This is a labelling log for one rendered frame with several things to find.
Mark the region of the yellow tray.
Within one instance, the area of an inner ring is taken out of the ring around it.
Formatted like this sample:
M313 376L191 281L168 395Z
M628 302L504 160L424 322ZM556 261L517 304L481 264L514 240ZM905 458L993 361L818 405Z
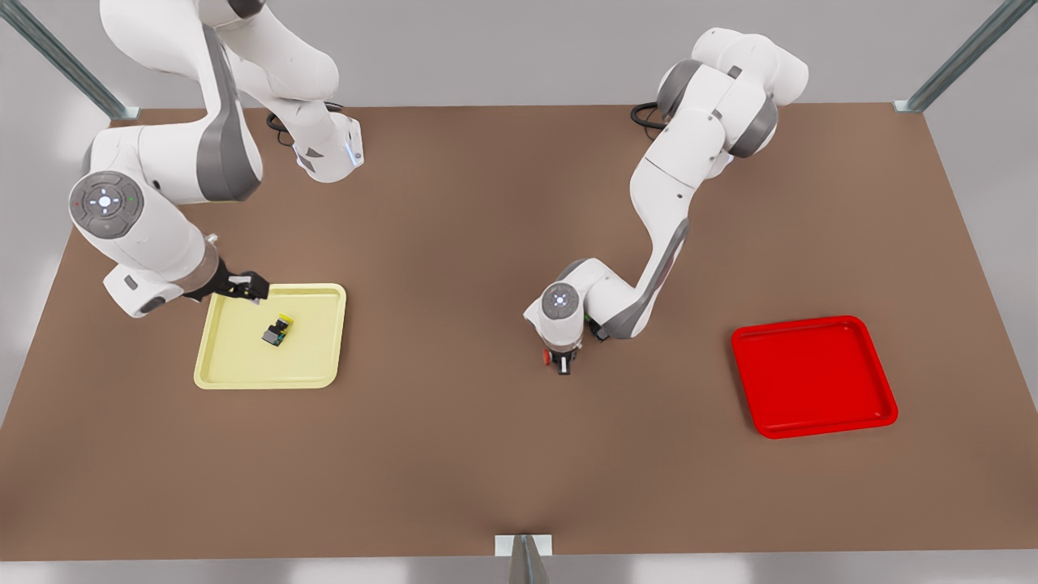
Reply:
M194 367L202 389L321 389L337 377L342 285L271 285L260 303L212 296Z

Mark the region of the silver frame post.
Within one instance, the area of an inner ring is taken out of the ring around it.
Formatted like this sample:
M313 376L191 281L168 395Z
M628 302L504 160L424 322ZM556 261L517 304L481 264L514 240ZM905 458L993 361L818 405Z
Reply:
M0 0L0 18L71 84L88 98L111 121L136 121L140 107L122 104L53 33L19 0Z
M998 9L923 82L910 98L892 103L894 111L922 114L953 85L953 82L963 76L987 49L1001 40L1002 36L1005 36L1036 5L1038 0L1002 0Z
M508 584L550 584L543 558L553 555L551 535L496 535L495 555L509 558Z

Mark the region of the red tray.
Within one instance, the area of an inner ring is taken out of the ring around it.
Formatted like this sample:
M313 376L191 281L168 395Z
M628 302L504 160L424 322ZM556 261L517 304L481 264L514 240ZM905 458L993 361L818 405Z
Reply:
M899 410L867 325L827 316L744 326L731 351L753 425L767 439L894 424Z

